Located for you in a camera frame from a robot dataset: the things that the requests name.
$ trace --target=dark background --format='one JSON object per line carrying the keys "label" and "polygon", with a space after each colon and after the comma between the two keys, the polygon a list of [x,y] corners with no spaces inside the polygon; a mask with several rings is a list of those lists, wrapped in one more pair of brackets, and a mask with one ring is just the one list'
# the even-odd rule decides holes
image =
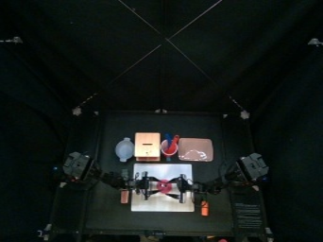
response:
{"label": "dark background", "polygon": [[321,240],[323,2],[264,0],[0,3],[0,234],[28,241],[49,220],[82,112],[251,113],[269,166],[279,241]]}

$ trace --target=white tray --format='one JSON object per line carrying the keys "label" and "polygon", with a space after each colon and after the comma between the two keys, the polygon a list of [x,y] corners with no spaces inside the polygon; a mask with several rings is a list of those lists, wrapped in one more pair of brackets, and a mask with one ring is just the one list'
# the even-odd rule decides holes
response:
{"label": "white tray", "polygon": [[[146,171],[149,177],[154,177],[157,180],[170,180],[177,178],[180,174],[186,176],[186,179],[192,180],[192,165],[190,164],[134,164],[133,177],[138,172],[138,178],[141,179],[141,173]],[[156,182],[153,182],[152,190],[156,189]],[[178,194],[176,185],[172,184],[172,194]],[[193,212],[194,205],[192,203],[190,192],[185,193],[185,203],[178,203],[177,199],[172,199],[162,193],[156,193],[149,196],[148,200],[144,200],[142,195],[136,195],[132,192],[130,199],[130,211],[132,212]]]}

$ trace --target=orange box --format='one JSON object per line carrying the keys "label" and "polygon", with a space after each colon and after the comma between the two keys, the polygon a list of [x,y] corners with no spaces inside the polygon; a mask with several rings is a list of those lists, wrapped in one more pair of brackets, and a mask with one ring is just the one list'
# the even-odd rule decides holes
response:
{"label": "orange box", "polygon": [[134,157],[137,162],[160,161],[160,133],[134,133]]}

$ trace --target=red object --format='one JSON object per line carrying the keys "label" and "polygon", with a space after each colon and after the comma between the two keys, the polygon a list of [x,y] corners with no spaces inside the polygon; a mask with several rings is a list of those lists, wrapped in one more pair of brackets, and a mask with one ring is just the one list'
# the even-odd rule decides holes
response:
{"label": "red object", "polygon": [[176,135],[173,137],[172,144],[170,144],[169,148],[165,150],[165,153],[166,154],[173,154],[173,152],[176,151],[176,143],[177,143],[177,140],[178,140],[178,135]]}
{"label": "red object", "polygon": [[156,189],[162,194],[168,194],[172,190],[172,184],[166,182],[168,182],[166,180],[160,180],[156,184]]}
{"label": "red object", "polygon": [[208,216],[208,202],[205,200],[202,200],[201,203],[200,203],[200,206],[201,206],[200,214],[202,216]]}

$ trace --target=small bottle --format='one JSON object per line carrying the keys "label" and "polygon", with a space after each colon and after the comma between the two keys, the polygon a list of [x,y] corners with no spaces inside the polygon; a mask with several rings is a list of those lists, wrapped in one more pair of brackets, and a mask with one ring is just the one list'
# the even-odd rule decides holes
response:
{"label": "small bottle", "polygon": [[208,216],[208,201],[202,200],[200,203],[200,214]]}

